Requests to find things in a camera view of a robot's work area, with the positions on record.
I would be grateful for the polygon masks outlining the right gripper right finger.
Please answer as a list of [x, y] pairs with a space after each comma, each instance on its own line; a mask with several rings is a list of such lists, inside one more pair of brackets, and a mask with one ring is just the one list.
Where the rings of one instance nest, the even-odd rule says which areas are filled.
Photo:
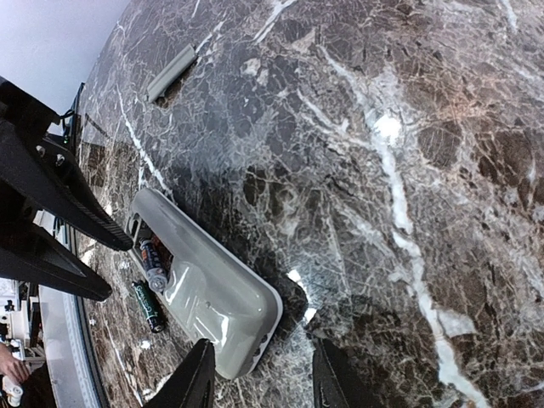
[[332, 341], [318, 338], [312, 359], [314, 407], [376, 407], [377, 399]]

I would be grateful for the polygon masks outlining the dark blue orange AAA battery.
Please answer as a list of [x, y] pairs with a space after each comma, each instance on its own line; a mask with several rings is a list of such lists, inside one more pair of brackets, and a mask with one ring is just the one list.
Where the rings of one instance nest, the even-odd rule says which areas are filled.
[[160, 253], [152, 240], [141, 238], [139, 240], [145, 277], [150, 289], [156, 293], [164, 293], [169, 282], [168, 272], [163, 266]]

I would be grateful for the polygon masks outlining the white universal remote control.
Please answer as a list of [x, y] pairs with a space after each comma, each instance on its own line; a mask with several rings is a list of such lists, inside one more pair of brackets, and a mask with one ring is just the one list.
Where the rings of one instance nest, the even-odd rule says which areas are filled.
[[140, 242], [163, 250], [168, 283], [158, 298], [191, 342], [212, 342], [217, 373], [232, 380], [252, 372], [281, 320], [279, 293], [158, 190], [135, 195], [125, 231], [142, 275]]

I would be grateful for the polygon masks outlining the grey battery compartment cover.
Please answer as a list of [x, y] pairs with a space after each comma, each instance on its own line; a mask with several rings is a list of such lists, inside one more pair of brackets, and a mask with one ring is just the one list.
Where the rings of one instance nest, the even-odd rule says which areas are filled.
[[145, 90], [145, 100], [155, 102], [163, 97], [166, 90], [196, 61], [196, 50], [192, 45], [183, 48], [167, 65], [153, 78]]

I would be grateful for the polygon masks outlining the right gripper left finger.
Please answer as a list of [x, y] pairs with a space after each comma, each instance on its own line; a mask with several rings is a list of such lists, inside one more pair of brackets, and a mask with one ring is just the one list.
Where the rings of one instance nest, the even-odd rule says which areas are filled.
[[203, 338], [144, 408], [213, 407], [214, 379], [214, 347]]

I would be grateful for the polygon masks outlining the green AAA battery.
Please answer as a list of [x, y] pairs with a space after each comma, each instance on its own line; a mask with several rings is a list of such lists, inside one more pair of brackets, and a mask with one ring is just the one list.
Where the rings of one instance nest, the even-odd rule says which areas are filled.
[[137, 280], [131, 283], [131, 287], [133, 288], [139, 307], [144, 313], [145, 320], [148, 323], [151, 332], [163, 332], [166, 328], [166, 323], [147, 284], [142, 280]]

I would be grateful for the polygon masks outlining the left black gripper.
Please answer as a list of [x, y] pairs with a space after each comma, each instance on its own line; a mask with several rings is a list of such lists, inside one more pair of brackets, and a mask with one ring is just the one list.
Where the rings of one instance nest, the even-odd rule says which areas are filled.
[[1, 277], [104, 301], [111, 286], [92, 270], [77, 275], [73, 254], [25, 214], [31, 203], [111, 249], [127, 251], [133, 246], [98, 203], [75, 157], [43, 137], [55, 116], [1, 79]]

